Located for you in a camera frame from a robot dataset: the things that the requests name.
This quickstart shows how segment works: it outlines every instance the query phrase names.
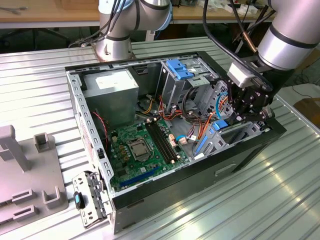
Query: green motherboard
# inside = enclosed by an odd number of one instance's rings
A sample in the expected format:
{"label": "green motherboard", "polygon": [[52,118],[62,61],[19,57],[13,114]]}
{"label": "green motherboard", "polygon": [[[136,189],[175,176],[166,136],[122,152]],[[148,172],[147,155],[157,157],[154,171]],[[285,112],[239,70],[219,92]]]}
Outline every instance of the green motherboard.
{"label": "green motherboard", "polygon": [[179,168],[189,161],[185,152],[177,145],[175,148],[170,147],[177,159],[168,162],[163,149],[159,150],[162,146],[157,143],[159,139],[169,143],[171,131],[163,119],[156,121],[155,125],[161,129],[163,138],[155,139],[153,132],[150,134],[147,123],[118,128],[109,134],[111,146],[108,157],[114,172],[110,183],[116,192]]}

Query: yellow cable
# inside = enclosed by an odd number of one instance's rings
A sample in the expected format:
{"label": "yellow cable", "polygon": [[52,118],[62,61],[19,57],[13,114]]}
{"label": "yellow cable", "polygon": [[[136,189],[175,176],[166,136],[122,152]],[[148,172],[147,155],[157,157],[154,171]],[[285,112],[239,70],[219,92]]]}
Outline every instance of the yellow cable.
{"label": "yellow cable", "polygon": [[149,108],[148,108],[146,111],[144,111],[144,112],[143,112],[143,114],[147,114],[147,113],[149,113],[149,112],[151,111],[151,108],[152,108],[152,102],[153,102],[153,101],[154,101],[153,99],[151,99],[151,100],[150,100]]}

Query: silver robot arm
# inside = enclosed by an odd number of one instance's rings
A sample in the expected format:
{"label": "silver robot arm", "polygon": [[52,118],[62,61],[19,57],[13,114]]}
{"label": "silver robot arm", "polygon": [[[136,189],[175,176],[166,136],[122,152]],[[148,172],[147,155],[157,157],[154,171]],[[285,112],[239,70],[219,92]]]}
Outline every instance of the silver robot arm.
{"label": "silver robot arm", "polygon": [[258,46],[274,69],[297,68],[320,42],[320,0],[265,0],[277,14]]}
{"label": "silver robot arm", "polygon": [[[261,82],[248,67],[235,60],[227,73],[229,103],[236,118],[264,121],[274,114],[268,107],[295,69],[320,42],[320,0],[265,0],[276,17],[255,55],[242,62],[260,73]],[[266,91],[263,85],[272,85]]]}
{"label": "silver robot arm", "polygon": [[[109,18],[115,0],[100,0],[100,27],[104,26]],[[110,23],[113,30],[107,37],[95,45],[97,56],[101,61],[115,61],[130,59],[133,56],[130,32],[137,30],[160,31],[165,29],[172,18],[170,0],[121,0],[118,7],[124,3],[118,19],[114,17]]]}

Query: black latch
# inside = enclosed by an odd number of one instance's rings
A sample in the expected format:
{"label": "black latch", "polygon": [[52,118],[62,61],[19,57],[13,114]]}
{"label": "black latch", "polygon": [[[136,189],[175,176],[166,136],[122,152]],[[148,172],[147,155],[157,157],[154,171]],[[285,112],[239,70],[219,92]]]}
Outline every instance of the black latch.
{"label": "black latch", "polygon": [[75,206],[76,209],[84,209],[85,208],[85,202],[84,202],[84,197],[82,196],[81,192],[74,192],[73,198],[75,201]]}

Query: slotted aluminum surface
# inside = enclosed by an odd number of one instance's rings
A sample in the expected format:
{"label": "slotted aluminum surface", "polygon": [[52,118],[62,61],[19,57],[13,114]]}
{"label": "slotted aluminum surface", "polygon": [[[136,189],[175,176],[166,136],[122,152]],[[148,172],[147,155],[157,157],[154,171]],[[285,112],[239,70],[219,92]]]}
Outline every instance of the slotted aluminum surface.
{"label": "slotted aluminum surface", "polygon": [[[133,50],[137,57],[207,51],[224,69],[231,63],[206,37],[137,42]],[[87,169],[88,159],[64,67],[96,63],[94,52],[72,48],[0,59],[0,126],[14,125],[18,141],[42,132],[54,135],[69,199],[66,210],[0,239],[319,239],[319,136],[279,100],[272,108],[287,132],[245,169],[116,236],[107,222],[85,230],[71,179]]]}

